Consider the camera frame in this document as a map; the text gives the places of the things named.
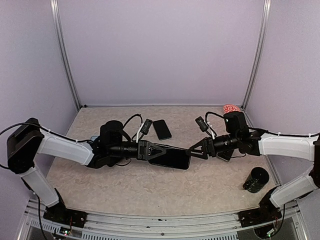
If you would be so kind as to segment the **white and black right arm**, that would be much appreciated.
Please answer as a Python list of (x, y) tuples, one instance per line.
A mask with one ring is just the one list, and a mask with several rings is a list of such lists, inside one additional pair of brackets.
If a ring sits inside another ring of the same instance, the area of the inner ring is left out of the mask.
[(285, 156), (305, 159), (313, 166), (305, 173), (269, 191), (256, 210), (256, 218), (266, 222), (277, 208), (304, 197), (320, 187), (320, 135), (282, 134), (261, 128), (251, 128), (243, 112), (232, 111), (222, 116), (226, 135), (208, 136), (191, 146), (187, 155), (200, 159), (216, 157), (219, 153), (239, 150), (252, 156)]

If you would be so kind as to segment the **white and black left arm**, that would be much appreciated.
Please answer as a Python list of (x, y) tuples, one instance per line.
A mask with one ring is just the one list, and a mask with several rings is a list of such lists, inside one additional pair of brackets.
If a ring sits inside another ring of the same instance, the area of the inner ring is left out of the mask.
[(21, 177), (61, 223), (70, 218), (70, 211), (62, 205), (58, 191), (35, 164), (36, 155), (49, 155), (99, 169), (112, 167), (125, 158), (149, 161), (167, 153), (166, 149), (147, 140), (131, 141), (118, 120), (102, 125), (99, 136), (93, 141), (71, 139), (52, 132), (33, 117), (15, 126), (17, 130), (7, 139), (7, 167)]

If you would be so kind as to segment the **green-edged black smartphone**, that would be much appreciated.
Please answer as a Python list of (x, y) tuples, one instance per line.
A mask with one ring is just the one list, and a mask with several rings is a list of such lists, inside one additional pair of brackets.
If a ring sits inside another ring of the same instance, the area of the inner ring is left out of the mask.
[(152, 125), (160, 141), (172, 138), (172, 134), (164, 119), (156, 120)]

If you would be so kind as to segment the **black phone case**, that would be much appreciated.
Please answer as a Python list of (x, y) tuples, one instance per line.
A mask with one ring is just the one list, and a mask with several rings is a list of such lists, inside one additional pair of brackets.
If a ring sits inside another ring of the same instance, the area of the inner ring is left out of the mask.
[(179, 170), (189, 168), (191, 157), (187, 155), (185, 148), (165, 144), (157, 144), (157, 146), (165, 149), (166, 154), (149, 160), (149, 164)]

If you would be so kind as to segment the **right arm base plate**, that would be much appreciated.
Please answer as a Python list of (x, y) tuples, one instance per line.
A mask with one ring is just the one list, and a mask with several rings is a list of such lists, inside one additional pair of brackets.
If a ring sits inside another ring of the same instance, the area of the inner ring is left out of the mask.
[(272, 204), (270, 197), (276, 187), (269, 190), (260, 200), (257, 208), (243, 210), (238, 213), (239, 221), (242, 228), (267, 223), (280, 219), (282, 213), (279, 207)]

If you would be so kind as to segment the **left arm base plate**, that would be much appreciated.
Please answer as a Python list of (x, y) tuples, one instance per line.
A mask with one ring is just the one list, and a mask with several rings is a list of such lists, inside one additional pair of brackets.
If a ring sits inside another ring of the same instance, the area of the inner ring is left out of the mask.
[(59, 191), (56, 188), (54, 190), (58, 196), (58, 202), (51, 207), (45, 207), (43, 218), (55, 223), (83, 229), (88, 214), (85, 211), (67, 208)]

